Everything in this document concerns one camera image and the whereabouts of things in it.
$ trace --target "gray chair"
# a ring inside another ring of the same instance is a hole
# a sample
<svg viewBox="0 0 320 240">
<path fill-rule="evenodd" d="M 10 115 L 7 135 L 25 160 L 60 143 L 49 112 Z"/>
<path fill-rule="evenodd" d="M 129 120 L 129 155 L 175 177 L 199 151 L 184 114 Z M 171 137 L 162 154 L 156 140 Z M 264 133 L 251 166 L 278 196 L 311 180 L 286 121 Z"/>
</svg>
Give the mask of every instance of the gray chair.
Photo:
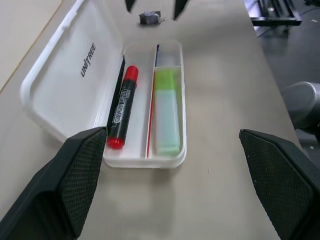
<svg viewBox="0 0 320 240">
<path fill-rule="evenodd" d="M 281 91 L 295 129 L 314 134 L 320 140 L 320 84 L 298 82 Z"/>
</svg>

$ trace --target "table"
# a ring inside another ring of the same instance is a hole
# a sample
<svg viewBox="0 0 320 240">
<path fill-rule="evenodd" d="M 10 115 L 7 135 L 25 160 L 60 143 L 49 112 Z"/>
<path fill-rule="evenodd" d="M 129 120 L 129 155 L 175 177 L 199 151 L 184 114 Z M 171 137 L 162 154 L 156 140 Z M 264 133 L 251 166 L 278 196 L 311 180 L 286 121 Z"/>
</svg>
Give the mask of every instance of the table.
<svg viewBox="0 0 320 240">
<path fill-rule="evenodd" d="M 63 2 L 0 94 L 1 218 L 61 146 L 23 115 L 19 87 L 73 2 Z M 155 2 L 170 12 L 172 1 Z M 108 4 L 124 42 L 182 43 L 187 157 L 173 170 L 102 165 L 80 239 L 278 240 L 238 134 L 248 128 L 300 145 L 242 1 L 191 1 L 178 22 L 168 19 L 159 31 L 143 31 L 133 21 L 144 4 L 152 7 L 149 1 L 138 1 L 128 17 L 124 3 Z"/>
<path fill-rule="evenodd" d="M 0 65 L 0 91 L 23 56 L 45 28 L 61 0 L 6 1 L 0 8 L 0 52 L 5 64 Z"/>
</svg>

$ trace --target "marker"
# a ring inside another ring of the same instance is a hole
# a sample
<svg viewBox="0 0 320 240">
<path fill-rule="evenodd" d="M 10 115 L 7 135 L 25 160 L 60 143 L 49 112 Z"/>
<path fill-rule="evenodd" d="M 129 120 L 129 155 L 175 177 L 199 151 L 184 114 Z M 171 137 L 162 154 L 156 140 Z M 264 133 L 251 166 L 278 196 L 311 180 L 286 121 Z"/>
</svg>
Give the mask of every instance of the marker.
<svg viewBox="0 0 320 240">
<path fill-rule="evenodd" d="M 129 66 L 125 72 L 107 140 L 107 145 L 112 149 L 122 149 L 125 145 L 138 72 L 138 68 L 133 65 Z"/>
</svg>

